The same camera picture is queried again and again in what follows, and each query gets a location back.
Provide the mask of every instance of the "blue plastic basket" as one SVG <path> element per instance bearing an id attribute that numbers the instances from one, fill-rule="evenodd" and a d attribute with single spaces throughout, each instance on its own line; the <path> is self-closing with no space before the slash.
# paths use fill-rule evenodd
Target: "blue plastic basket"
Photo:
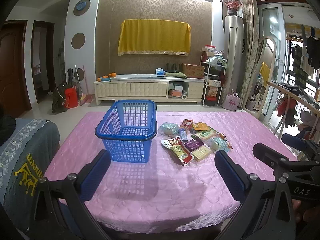
<path id="1" fill-rule="evenodd" d="M 116 101 L 95 129 L 113 161 L 146 163 L 157 134 L 156 103 L 150 100 Z"/>

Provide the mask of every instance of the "sliding glass door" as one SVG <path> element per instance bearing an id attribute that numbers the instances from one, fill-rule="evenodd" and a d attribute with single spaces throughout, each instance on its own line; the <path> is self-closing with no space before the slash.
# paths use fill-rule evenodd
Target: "sliding glass door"
<path id="1" fill-rule="evenodd" d="M 273 72 L 272 81 L 282 82 L 285 73 L 285 24 L 281 4 L 265 4 L 259 7 L 259 25 L 260 36 L 270 36 L 276 42 L 276 62 Z M 273 50 L 273 43 L 270 43 L 270 48 Z M 272 108 L 276 103 L 278 90 L 270 87 L 267 94 L 266 102 L 262 109 L 260 120 L 268 123 Z"/>

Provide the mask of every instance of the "shelf rack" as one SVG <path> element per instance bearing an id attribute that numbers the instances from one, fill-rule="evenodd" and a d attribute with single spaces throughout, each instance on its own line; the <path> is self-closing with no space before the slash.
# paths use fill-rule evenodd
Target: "shelf rack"
<path id="1" fill-rule="evenodd" d="M 222 61 L 226 62 L 226 65 L 225 65 L 225 66 L 222 66 L 222 65 L 218 65 L 218 64 L 211 64 L 211 60 L 210 60 L 211 58 L 214 58 L 214 57 L 210 57 L 210 58 L 209 58 L 209 63 L 201 62 L 201 63 L 206 63 L 206 64 L 209 65 L 209 66 L 208 66 L 208 72 L 207 72 L 207 73 L 204 73 L 205 75 L 208 76 L 208 78 L 207 78 L 207 82 L 205 83 L 204 96 L 203 96 L 203 101 L 202 101 L 202 105 L 203 105 L 203 106 L 204 106 L 205 95 L 206 95 L 206 92 L 207 92 L 207 87 L 218 87 L 218 88 L 221 88 L 221 89 L 220 89 L 220 93 L 219 93 L 219 99 L 218 99 L 217 106 L 219 105 L 219 102 L 220 102 L 220 97 L 221 97 L 221 92 L 222 92 L 222 87 L 223 87 L 223 86 L 209 86 L 209 85 L 208 85 L 208 81 L 209 81 L 209 77 L 210 77 L 210 76 L 219 77 L 218 75 L 209 74 L 209 72 L 210 72 L 210 67 L 211 67 L 211 66 L 223 67 L 223 68 L 224 68 L 223 74 L 226 75 L 227 60 L 226 60 L 226 59 L 222 59 L 222 58 L 219 59 L 219 60 L 222 60 Z"/>

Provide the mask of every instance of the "yellow cloth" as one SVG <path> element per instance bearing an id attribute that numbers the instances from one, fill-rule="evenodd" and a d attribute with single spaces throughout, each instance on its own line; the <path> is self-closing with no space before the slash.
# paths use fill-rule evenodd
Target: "yellow cloth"
<path id="1" fill-rule="evenodd" d="M 260 74 L 263 77 L 263 86 L 267 86 L 267 81 L 269 79 L 269 74 L 270 74 L 270 68 L 267 66 L 266 63 L 262 62 L 261 68 L 260 68 Z"/>
<path id="2" fill-rule="evenodd" d="M 187 23 L 131 19 L 121 24 L 118 55 L 170 54 L 188 55 L 191 27 Z"/>

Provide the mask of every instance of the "mirror frame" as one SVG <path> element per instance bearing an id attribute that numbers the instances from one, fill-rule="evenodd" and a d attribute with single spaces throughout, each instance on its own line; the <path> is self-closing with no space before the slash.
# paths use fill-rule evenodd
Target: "mirror frame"
<path id="1" fill-rule="evenodd" d="M 269 77 L 268 77 L 268 81 L 271 82 L 272 75 L 273 75 L 273 70 L 274 70 L 274 68 L 275 68 L 275 62 L 276 62 L 277 44 L 276 44 L 275 40 L 274 40 L 272 37 L 270 37 L 270 36 L 262 36 L 262 37 L 259 39 L 259 42 L 258 42 L 258 49 L 259 49 L 259 46 L 261 46 L 261 44 L 263 43 L 263 41 L 264 41 L 265 39 L 271 40 L 271 41 L 273 42 L 273 45 L 274 45 L 273 54 L 272 54 L 272 59 L 271 59 L 270 73 L 269 73 Z M 254 67 L 257 66 L 258 61 L 259 61 L 259 58 L 258 58 L 258 54 L 257 54 L 257 55 L 256 55 L 256 59 L 255 59 L 255 61 L 254 61 Z M 249 86 L 248 86 L 250 89 L 248 89 L 248 92 L 246 93 L 245 98 L 244 98 L 244 100 L 245 100 L 246 103 L 247 103 L 248 98 L 249 98 L 249 96 L 250 96 L 250 95 L 249 95 L 249 91 L 251 91 L 251 87 L 252 87 L 252 85 L 253 85 L 254 82 L 255 82 L 255 81 L 253 80 L 253 78 L 251 78 L 251 79 L 250 79 Z M 261 112 L 262 112 L 262 109 L 263 109 L 263 106 L 264 106 L 264 104 L 265 104 L 265 102 L 266 102 L 266 99 L 267 99 L 267 95 L 268 95 L 268 92 L 269 92 L 269 88 L 270 88 L 270 86 L 267 85 L 267 86 L 266 86 L 266 91 L 264 92 L 263 99 L 262 99 L 262 102 L 261 102 L 261 107 L 260 107 L 260 109 L 259 109 L 259 111 L 258 111 L 257 113 L 253 113 L 253 112 L 250 111 L 249 109 L 245 108 L 245 106 L 244 106 L 242 109 L 243 109 L 244 111 L 252 114 L 255 118 L 259 119 L 259 117 L 260 117 L 260 115 L 261 115 Z"/>

